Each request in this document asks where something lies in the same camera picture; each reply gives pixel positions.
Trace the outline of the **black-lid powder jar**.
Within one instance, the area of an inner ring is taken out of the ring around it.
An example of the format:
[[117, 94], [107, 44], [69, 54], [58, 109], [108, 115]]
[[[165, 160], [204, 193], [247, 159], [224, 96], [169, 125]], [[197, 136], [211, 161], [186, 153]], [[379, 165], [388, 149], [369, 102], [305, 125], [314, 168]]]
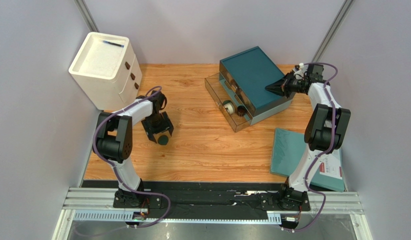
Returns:
[[229, 115], [233, 115], [236, 112], [236, 108], [233, 104], [226, 104], [223, 108]]

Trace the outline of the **dark brown small jar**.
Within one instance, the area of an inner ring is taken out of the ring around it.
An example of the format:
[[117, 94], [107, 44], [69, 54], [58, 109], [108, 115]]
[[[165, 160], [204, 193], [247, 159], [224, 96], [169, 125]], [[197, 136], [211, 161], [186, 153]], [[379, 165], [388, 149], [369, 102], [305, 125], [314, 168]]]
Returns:
[[240, 117], [243, 117], [247, 112], [247, 109], [243, 105], [239, 105], [236, 108], [236, 114]]

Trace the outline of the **dark green round disc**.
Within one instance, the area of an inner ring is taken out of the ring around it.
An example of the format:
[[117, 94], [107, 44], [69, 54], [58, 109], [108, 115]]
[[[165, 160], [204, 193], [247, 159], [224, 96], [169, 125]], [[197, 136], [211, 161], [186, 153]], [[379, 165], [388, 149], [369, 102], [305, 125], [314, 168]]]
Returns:
[[169, 142], [169, 137], [168, 137], [167, 135], [165, 135], [165, 134], [159, 136], [158, 139], [157, 139], [157, 143], [158, 143], [159, 145], [162, 145], [162, 146], [167, 145], [168, 142]]

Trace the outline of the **transparent drawer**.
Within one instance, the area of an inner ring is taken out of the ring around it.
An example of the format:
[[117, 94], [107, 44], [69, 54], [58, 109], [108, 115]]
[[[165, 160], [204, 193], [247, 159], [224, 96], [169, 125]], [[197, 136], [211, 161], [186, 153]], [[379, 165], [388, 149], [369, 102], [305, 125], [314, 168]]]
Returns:
[[251, 125], [253, 117], [220, 73], [206, 77], [204, 84], [235, 133]]

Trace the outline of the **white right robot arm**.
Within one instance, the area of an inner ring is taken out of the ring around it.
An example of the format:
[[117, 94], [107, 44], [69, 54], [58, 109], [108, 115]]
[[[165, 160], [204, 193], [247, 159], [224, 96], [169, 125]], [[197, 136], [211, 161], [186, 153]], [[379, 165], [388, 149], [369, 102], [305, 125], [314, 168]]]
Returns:
[[293, 93], [306, 94], [313, 108], [304, 133], [305, 151], [279, 191], [277, 203], [281, 209], [302, 208], [319, 166], [343, 144], [351, 111], [341, 107], [331, 93], [330, 82], [337, 74], [338, 69], [333, 64], [299, 63], [281, 79], [265, 87], [266, 91], [284, 98]]

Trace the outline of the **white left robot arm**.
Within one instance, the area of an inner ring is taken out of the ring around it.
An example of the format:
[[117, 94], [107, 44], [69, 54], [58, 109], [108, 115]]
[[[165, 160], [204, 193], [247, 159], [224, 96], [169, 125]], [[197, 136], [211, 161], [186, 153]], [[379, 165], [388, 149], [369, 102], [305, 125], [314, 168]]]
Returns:
[[115, 112], [99, 114], [93, 135], [93, 152], [107, 163], [118, 181], [113, 207], [140, 208], [148, 202], [141, 177], [131, 160], [133, 127], [141, 123], [147, 138], [158, 145], [169, 143], [174, 126], [167, 112], [167, 97], [160, 90], [150, 90]]

